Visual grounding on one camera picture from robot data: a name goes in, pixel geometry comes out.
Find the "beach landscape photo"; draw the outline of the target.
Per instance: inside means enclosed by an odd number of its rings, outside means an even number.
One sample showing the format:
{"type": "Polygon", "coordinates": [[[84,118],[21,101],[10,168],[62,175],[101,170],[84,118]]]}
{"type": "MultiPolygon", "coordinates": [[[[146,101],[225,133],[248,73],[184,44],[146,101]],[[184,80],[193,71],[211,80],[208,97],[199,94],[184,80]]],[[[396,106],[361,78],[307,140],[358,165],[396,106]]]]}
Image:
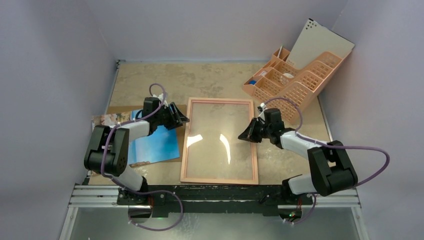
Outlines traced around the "beach landscape photo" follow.
{"type": "MultiPolygon", "coordinates": [[[[118,122],[125,122],[136,117],[138,110],[96,115],[92,117],[92,127],[106,125],[113,127],[118,122]]],[[[178,159],[180,150],[177,130],[167,130],[158,126],[156,131],[146,137],[141,137],[129,143],[128,164],[131,166],[153,164],[162,161],[178,159]]]]}

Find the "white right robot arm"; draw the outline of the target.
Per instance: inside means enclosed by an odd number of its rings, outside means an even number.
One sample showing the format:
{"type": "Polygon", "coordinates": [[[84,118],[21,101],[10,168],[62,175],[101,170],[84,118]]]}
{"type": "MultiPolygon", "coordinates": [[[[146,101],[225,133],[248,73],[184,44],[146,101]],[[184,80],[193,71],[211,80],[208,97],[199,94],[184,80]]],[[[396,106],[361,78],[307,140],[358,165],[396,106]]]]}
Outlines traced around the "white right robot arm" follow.
{"type": "Polygon", "coordinates": [[[282,181],[280,196],[288,204],[298,200],[301,194],[325,197],[358,183],[358,175],[340,141],[307,141],[295,129],[285,127],[277,108],[265,109],[259,117],[252,118],[238,139],[251,143],[268,139],[279,149],[294,152],[308,161],[309,174],[282,181]]]}

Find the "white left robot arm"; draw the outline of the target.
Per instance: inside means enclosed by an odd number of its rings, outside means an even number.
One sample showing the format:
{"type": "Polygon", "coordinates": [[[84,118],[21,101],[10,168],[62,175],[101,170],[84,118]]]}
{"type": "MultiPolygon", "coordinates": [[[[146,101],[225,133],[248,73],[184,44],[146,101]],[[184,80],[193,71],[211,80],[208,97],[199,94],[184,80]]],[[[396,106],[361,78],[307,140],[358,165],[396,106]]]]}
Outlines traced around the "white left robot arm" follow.
{"type": "Polygon", "coordinates": [[[151,193],[147,179],[131,165],[178,158],[177,129],[189,122],[175,103],[167,103],[162,96],[147,97],[142,109],[123,122],[93,127],[84,167],[112,180],[122,188],[124,197],[142,205],[151,193]]]}

